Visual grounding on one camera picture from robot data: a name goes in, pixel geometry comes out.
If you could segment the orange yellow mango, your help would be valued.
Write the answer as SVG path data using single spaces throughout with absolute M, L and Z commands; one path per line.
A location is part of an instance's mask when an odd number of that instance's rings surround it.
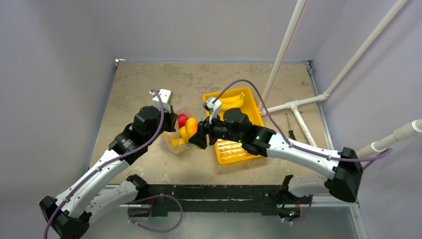
M 198 131 L 198 121 L 195 118 L 188 118 L 185 122 L 185 131 L 190 138 Z

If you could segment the clear zip bag blue zipper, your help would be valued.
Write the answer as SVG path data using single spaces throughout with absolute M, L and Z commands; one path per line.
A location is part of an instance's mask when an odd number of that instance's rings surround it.
M 196 146 L 189 143 L 190 133 L 195 133 L 196 127 L 193 123 L 198 123 L 204 119 L 203 108 L 179 108 L 175 110 L 177 115 L 175 131 L 164 132 L 161 137 L 163 144 L 174 154 L 180 154 Z

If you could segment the yellow banana bunch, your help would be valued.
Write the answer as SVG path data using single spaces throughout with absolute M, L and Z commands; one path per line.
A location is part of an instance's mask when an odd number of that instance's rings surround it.
M 219 98 L 221 102 L 221 111 L 226 111 L 231 108 L 241 108 L 244 105 L 245 94 L 240 93 L 233 97 Z

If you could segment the orange peach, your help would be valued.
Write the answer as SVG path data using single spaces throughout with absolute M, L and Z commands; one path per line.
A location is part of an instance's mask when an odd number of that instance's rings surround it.
M 186 143 L 184 143 L 182 138 L 172 139 L 170 142 L 170 149 L 175 153 L 179 154 L 184 152 L 187 149 Z

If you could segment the red apple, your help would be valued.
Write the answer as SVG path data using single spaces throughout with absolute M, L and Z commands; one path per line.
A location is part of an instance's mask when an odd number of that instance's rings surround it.
M 189 119 L 189 117 L 186 114 L 178 115 L 177 122 L 178 122 L 179 128 L 184 127 L 188 119 Z

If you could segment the yellow lemon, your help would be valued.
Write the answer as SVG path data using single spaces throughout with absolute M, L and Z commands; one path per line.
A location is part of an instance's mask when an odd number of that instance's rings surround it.
M 189 136 L 187 134 L 187 131 L 186 131 L 186 127 L 185 126 L 179 128 L 179 135 L 183 139 L 184 143 L 188 143 L 189 142 Z

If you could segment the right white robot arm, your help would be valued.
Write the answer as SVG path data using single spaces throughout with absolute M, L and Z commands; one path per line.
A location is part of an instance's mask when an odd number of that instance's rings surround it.
M 332 196 L 349 203 L 357 200 L 363 167 L 351 148 L 326 150 L 290 141 L 273 129 L 252 124 L 239 108 L 225 112 L 223 119 L 207 117 L 200 121 L 189 143 L 205 149 L 219 139 L 241 143 L 242 148 L 253 155 L 284 159 L 309 168 L 327 178 L 322 186 Z

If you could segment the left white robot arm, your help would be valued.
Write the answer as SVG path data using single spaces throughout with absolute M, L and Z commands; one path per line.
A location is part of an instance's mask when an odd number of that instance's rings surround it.
M 149 184 L 130 175 L 116 189 L 102 189 L 117 174 L 144 155 L 163 132 L 174 132 L 177 114 L 169 103 L 142 107 L 123 132 L 109 144 L 100 159 L 77 182 L 56 197 L 45 196 L 39 203 L 47 222 L 43 238 L 53 229 L 62 239 L 81 238 L 96 221 L 118 206 L 134 201 L 144 203 Z

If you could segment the yellow plastic tray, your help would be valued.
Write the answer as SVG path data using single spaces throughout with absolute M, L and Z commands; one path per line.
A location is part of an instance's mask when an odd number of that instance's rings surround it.
M 245 94 L 244 105 L 240 108 L 241 111 L 249 116 L 249 119 L 252 124 L 264 126 L 254 95 L 249 87 L 229 89 L 225 91 L 221 98 L 233 97 L 240 93 Z M 239 142 L 218 140 L 214 144 L 214 148 L 218 163 L 221 165 L 237 163 L 244 160 L 250 160 L 260 157 L 259 155 L 253 155 L 248 153 L 242 148 L 242 145 Z

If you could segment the black yellow screwdriver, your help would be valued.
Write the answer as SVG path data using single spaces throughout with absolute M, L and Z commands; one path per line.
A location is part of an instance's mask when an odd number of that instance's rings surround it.
M 286 114 L 286 119 L 287 119 L 287 124 L 288 124 L 289 138 L 292 139 L 292 140 L 296 140 L 296 137 L 294 135 L 294 130 L 292 128 L 291 121 L 290 121 L 290 118 L 289 118 L 289 115 L 288 114 Z

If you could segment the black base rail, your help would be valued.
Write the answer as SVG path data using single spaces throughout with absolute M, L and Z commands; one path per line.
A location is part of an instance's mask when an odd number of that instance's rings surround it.
M 170 212 L 259 213 L 263 216 L 289 217 L 288 209 L 308 204 L 312 198 L 298 198 L 288 192 L 291 175 L 282 185 L 172 185 L 148 184 L 139 175 L 127 181 L 135 185 L 137 204 L 146 205 L 153 217 Z

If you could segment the aluminium frame rail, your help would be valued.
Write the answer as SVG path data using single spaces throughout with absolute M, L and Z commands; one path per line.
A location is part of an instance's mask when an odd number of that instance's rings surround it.
M 326 117 L 320 102 L 317 103 L 321 122 L 324 128 L 324 135 L 327 146 L 329 149 L 334 149 L 333 141 L 330 135 L 330 131 L 327 125 Z M 361 220 L 360 205 L 359 202 L 347 203 L 334 198 L 329 194 L 318 195 L 313 202 L 313 207 L 330 207 L 330 208 L 346 208 L 347 214 L 347 225 L 351 227 L 351 232 L 356 234 L 356 239 L 367 239 L 363 221 Z

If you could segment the white pvc pipe frame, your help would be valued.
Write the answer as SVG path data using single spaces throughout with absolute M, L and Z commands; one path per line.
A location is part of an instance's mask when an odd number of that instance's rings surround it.
M 304 123 L 302 116 L 299 113 L 298 106 L 327 100 L 330 97 L 331 93 L 336 88 L 336 86 L 341 82 L 341 80 L 346 76 L 346 74 L 351 70 L 351 68 L 356 64 L 356 62 L 361 58 L 361 56 L 366 52 L 366 50 L 371 46 L 371 44 L 376 40 L 376 38 L 383 32 L 383 30 L 388 26 L 388 24 L 390 24 L 393 18 L 399 13 L 399 11 L 401 11 L 405 7 L 407 3 L 408 3 L 408 0 L 398 0 L 392 6 L 392 8 L 381 19 L 378 25 L 369 34 L 369 36 L 365 39 L 362 45 L 357 49 L 354 55 L 349 59 L 349 61 L 346 63 L 346 65 L 343 67 L 340 73 L 336 76 L 333 82 L 322 94 L 316 95 L 311 98 L 298 100 L 298 101 L 287 102 L 282 105 L 271 107 L 271 108 L 267 108 L 265 106 L 265 103 L 262 102 L 261 107 L 263 108 L 263 110 L 261 111 L 261 114 L 269 115 L 269 113 L 271 112 L 284 110 L 284 109 L 290 109 L 293 113 L 296 114 L 296 118 L 302 130 L 304 131 L 307 139 L 311 143 L 311 145 L 315 146 L 314 139 L 311 133 L 309 132 L 309 129 L 307 128 L 306 123 Z M 288 48 L 287 41 L 292 39 L 293 34 L 295 32 L 295 30 L 293 29 L 293 24 L 299 22 L 301 18 L 299 10 L 305 9 L 305 5 L 306 5 L 305 0 L 300 0 L 297 2 L 297 5 L 295 7 L 294 13 L 289 22 L 288 29 L 286 31 L 285 37 L 283 39 L 283 42 L 281 44 L 279 53 L 275 61 L 275 64 L 278 64 L 279 67 L 281 67 L 282 65 L 281 54 L 287 52 L 287 48 Z M 389 150 L 390 146 L 392 146 L 393 144 L 421 135 L 421 133 L 422 133 L 422 120 L 421 119 L 414 120 L 396 129 L 391 135 L 363 147 L 357 152 L 357 156 L 361 160 L 363 160 L 364 157 L 373 156 L 375 154 L 381 154 L 382 152 Z

